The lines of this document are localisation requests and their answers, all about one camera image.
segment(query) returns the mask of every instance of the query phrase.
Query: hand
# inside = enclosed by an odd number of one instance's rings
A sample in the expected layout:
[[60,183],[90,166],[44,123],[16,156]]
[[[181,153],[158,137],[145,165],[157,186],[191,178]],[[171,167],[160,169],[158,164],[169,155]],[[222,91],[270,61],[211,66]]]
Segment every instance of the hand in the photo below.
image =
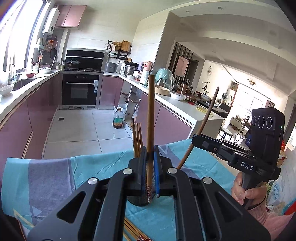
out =
[[240,204],[244,204],[244,199],[253,199],[251,206],[261,203],[266,196],[267,188],[264,182],[259,187],[244,190],[242,188],[242,172],[240,172],[233,181],[231,196]]

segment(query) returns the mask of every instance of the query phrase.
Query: chopstick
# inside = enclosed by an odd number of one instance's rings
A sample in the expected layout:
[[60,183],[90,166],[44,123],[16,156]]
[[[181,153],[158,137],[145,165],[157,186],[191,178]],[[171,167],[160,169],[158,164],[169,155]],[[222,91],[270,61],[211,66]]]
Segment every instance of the chopstick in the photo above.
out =
[[144,233],[141,232],[135,225],[133,225],[126,217],[124,217],[124,223],[126,226],[129,227],[130,230],[133,231],[133,233],[138,234],[138,236],[143,236],[145,239],[149,239],[148,236],[146,236]]
[[149,75],[148,117],[147,117],[147,195],[148,202],[152,203],[152,175],[154,152],[154,98],[155,76]]
[[152,241],[147,235],[133,225],[126,217],[124,217],[124,229],[136,240]]
[[135,122],[132,118],[132,124],[133,124],[133,155],[135,158],[138,158],[139,155],[139,149],[138,149],[138,142],[137,142],[137,133],[135,128]]
[[136,124],[136,130],[137,130],[138,153],[139,153],[139,157],[140,157],[142,145],[141,145],[141,140],[140,140],[140,130],[139,130],[139,124],[138,123]]
[[[214,106],[215,100],[216,100],[216,98],[217,98],[218,91],[219,91],[219,87],[217,87],[217,89],[216,89],[216,92],[215,92],[215,94],[214,94],[214,97],[213,97],[213,100],[212,100],[212,102],[211,102],[211,104],[210,104],[210,107],[208,108],[207,113],[205,114],[205,117],[204,117],[203,120],[202,120],[202,124],[201,124],[199,130],[198,130],[197,133],[196,133],[197,135],[200,135],[200,134],[202,133],[202,131],[203,131],[203,129],[204,129],[206,123],[207,123],[207,120],[208,120],[208,118],[209,118],[209,116],[210,116],[210,114],[211,114],[211,111],[212,111],[212,109],[213,109],[213,106]],[[191,143],[190,146],[188,147],[188,149],[187,149],[187,151],[186,151],[184,157],[182,158],[182,160],[180,161],[179,165],[177,166],[177,169],[181,169],[181,167],[184,165],[185,161],[187,160],[187,158],[189,157],[190,153],[192,152],[193,147],[194,147],[194,146],[193,146],[192,143]]]
[[125,239],[126,239],[127,241],[131,241],[131,239],[126,235],[125,232],[123,232],[123,236],[125,237]]
[[142,139],[141,123],[139,123],[139,132],[140,132],[140,145],[141,145],[141,148],[142,148],[142,146],[143,146],[143,139]]

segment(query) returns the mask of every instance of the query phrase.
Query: silver screw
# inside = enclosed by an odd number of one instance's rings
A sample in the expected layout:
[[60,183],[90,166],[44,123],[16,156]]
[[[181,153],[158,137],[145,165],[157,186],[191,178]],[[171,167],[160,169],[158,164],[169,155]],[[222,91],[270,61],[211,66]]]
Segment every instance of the silver screw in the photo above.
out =
[[210,177],[205,177],[205,178],[203,179],[203,182],[204,182],[205,184],[211,184],[212,181],[213,181],[213,180],[212,180]]
[[90,178],[88,181],[87,181],[90,185],[93,185],[93,184],[96,184],[98,182],[98,180],[94,177]]
[[123,170],[123,174],[125,174],[125,175],[129,175],[129,174],[131,174],[132,172],[133,172],[133,170],[130,169],[130,168],[125,168],[125,169]]
[[171,168],[169,168],[168,169],[168,173],[170,173],[170,174],[175,174],[175,173],[177,173],[177,169],[176,168],[174,168],[174,167],[171,167]]

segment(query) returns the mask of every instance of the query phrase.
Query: water heater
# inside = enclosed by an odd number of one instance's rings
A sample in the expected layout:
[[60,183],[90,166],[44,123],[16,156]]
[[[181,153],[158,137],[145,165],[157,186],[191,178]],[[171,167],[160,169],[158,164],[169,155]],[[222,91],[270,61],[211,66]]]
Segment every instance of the water heater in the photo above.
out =
[[57,23],[58,17],[59,17],[59,10],[57,8],[52,8],[48,14],[42,33],[47,35],[52,35],[54,31],[54,27]]

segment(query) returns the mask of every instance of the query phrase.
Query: painting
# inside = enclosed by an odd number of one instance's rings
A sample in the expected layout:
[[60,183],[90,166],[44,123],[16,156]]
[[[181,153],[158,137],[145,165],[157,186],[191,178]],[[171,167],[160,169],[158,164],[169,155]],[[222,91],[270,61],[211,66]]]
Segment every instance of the painting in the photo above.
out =
[[179,56],[174,74],[183,78],[187,70],[188,62],[188,59]]

